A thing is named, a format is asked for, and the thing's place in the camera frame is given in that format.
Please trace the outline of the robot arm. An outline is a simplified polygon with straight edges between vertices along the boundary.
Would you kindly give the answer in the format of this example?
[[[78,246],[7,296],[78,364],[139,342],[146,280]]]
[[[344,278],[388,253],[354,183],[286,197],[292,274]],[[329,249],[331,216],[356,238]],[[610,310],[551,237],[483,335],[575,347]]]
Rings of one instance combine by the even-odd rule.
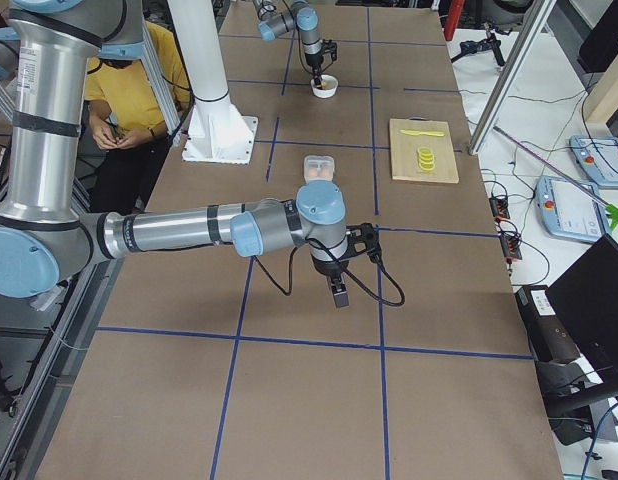
[[[325,47],[316,10],[307,1],[293,1],[281,12],[273,1],[254,0],[252,4],[259,20],[258,31],[264,41],[273,41],[292,31],[298,33],[313,85],[322,89]]]
[[[243,257],[309,246],[334,293],[349,240],[340,190],[314,180],[285,202],[212,205],[138,214],[169,150],[165,118],[134,113],[112,82],[142,78],[146,46],[138,1],[14,1],[17,93],[7,194],[0,201],[0,294],[27,298],[86,267],[131,253],[232,245]]]

